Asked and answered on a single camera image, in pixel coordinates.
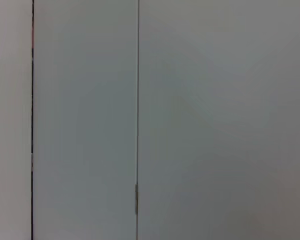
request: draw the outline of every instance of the black vertical strip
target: black vertical strip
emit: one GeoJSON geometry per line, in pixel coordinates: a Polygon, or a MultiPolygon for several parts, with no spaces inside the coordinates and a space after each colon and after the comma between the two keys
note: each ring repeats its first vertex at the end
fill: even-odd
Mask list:
{"type": "Polygon", "coordinates": [[[140,0],[137,0],[137,36],[136,36],[136,228],[135,239],[138,240],[139,223],[139,80],[140,80],[140,0]]]}
{"type": "Polygon", "coordinates": [[[34,240],[34,22],[35,22],[35,0],[32,0],[32,36],[31,36],[31,55],[32,55],[32,74],[31,74],[31,240],[34,240]]]}

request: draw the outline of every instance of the white panel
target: white panel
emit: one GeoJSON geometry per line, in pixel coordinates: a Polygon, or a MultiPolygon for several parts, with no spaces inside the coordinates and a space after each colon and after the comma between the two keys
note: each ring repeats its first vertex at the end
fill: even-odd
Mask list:
{"type": "Polygon", "coordinates": [[[142,0],[140,240],[300,240],[300,0],[142,0]]]}
{"type": "Polygon", "coordinates": [[[132,240],[137,2],[34,5],[34,237],[132,240]]]}
{"type": "Polygon", "coordinates": [[[31,0],[0,0],[0,240],[31,239],[31,0]]]}

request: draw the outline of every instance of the white cabinet door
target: white cabinet door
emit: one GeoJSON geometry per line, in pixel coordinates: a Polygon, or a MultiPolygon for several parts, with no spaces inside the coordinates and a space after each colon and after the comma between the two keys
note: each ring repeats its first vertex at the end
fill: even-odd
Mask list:
{"type": "Polygon", "coordinates": [[[31,239],[31,0],[0,0],[0,240],[31,239]]]}
{"type": "Polygon", "coordinates": [[[300,240],[300,0],[141,0],[140,240],[300,240]]]}
{"type": "Polygon", "coordinates": [[[34,8],[34,239],[132,240],[137,3],[34,8]]]}

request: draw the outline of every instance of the gray wall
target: gray wall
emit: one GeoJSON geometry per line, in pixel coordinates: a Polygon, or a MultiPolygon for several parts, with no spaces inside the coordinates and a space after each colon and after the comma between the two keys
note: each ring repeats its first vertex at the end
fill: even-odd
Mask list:
{"type": "Polygon", "coordinates": [[[31,0],[0,0],[0,240],[31,239],[31,0]]]}
{"type": "Polygon", "coordinates": [[[300,0],[141,0],[139,239],[300,240],[300,0]]]}
{"type": "Polygon", "coordinates": [[[34,237],[136,237],[137,3],[36,0],[34,237]]]}

